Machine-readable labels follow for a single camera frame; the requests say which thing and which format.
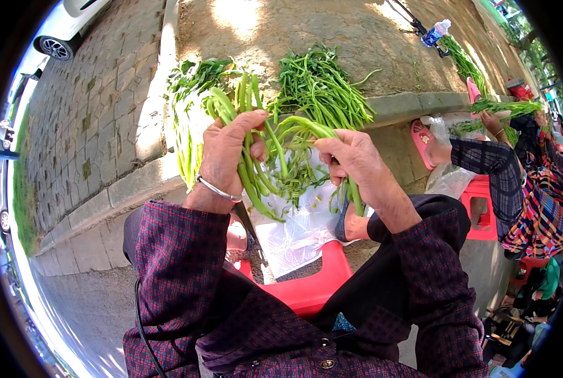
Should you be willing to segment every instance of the colorful plaid shirt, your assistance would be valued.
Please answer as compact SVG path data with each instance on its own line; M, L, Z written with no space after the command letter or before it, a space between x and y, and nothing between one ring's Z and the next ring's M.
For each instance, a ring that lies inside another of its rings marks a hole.
M563 249L563 168L559 169L552 142L538 138L541 156L527 153L523 212L502 246L512 252L545 259Z
M474 289L468 288L456 253L455 209L393 235L409 290L410 319L419 326L419 370L398 362L397 343L408 337L411 324L383 307L375 307L355 332L361 352L349 352L336 348L334 335L256 285L204 335L215 294L229 290L222 283L228 224L228 215L164 202L145 205L136 256L139 309L168 377L199 377L196 349L205 367L227 377L489 376L480 347L483 327L473 314ZM137 328L126 332L124 353L130 377L157 376Z

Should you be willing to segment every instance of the red stool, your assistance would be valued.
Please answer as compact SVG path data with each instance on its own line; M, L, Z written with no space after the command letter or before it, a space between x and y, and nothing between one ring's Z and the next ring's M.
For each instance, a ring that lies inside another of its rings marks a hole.
M277 297L302 318L318 313L331 295L352 275L342 246L338 241L325 243L321 248L323 267L316 274L270 285L257 285ZM254 281L250 262L241 260L235 268Z
M471 230L468 231L467 239L497 240L496 216L494 215L491 195L489 194L489 176L476 175L460 196L462 204L467 208L469 218L471 217L470 201L473 197L483 197L487 200L487 212L481 214L477 223L477 226L480 226L481 229L475 230L471 227Z
M533 257L529 257L529 256L525 256L524 258L522 258L521 260L519 260L519 268L520 269L525 269L525 276L523 276L523 278L519 279L519 278L511 278L510 279L510 283L512 284L517 284L519 286L522 286L524 284L527 283L527 278L529 278L529 273L531 272L532 268L543 268L546 266L546 264L548 264L548 261L550 261L550 257L549 258L545 258L545 259L536 259Z

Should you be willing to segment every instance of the car wheel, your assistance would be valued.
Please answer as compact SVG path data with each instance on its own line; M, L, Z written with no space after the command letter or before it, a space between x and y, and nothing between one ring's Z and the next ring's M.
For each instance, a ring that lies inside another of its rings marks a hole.
M78 47L80 47L81 41L82 37L80 34L76 34L71 41L63 41L50 36L41 36L39 46L44 54L56 60L72 60L74 53Z
M6 210L0 211L0 229L5 233L10 231L9 212Z
M28 79L31 79L31 80L38 81L38 80L40 80L40 77L42 77L42 70L40 70L40 69L38 68L38 69L36 70L36 72L34 72L33 74L24 74L24 73L22 73L21 76L24 76L24 77L26 77L26 78L28 78Z

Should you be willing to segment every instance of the plastic bag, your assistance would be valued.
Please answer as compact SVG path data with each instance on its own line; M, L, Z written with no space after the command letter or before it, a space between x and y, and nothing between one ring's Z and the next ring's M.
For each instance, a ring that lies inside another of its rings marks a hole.
M433 135L442 145L450 145L450 128L460 122L472 120L470 113L448 113L442 117L428 117L421 119L422 123L430 126ZM469 132L463 137L477 138L484 134L480 131ZM449 197L460 198L466 190L470 181L475 177L475 173L451 163L442 163L435 167L428 178L426 194L445 194Z
M311 167L321 165L320 168L327 172L327 165L319 161L317 154L312 154L309 163ZM317 179L324 175L317 170L314 173ZM330 181L317 188L311 186L300 196L298 209L274 194L262 197L262 202L275 209L278 215L288 211L283 215L285 223L273 221L255 209L248 211L262 253L275 278L317 260L321 256L321 247L336 239L334 228L340 212L332 213L329 208L330 196L335 191L336 186ZM252 206L245 192L243 201L247 209ZM331 208L338 207L338 196L334 196Z

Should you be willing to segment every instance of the bottle label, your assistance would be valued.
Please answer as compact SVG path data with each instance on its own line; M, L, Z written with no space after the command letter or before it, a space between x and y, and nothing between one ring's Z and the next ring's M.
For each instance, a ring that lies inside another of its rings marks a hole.
M430 29L427 33L427 35L422 37L422 42L428 46L428 47L432 47L434 45L434 43L436 41L439 40L439 38L441 38L443 36L443 34L439 33L439 31L437 30L436 27L433 27L432 29Z

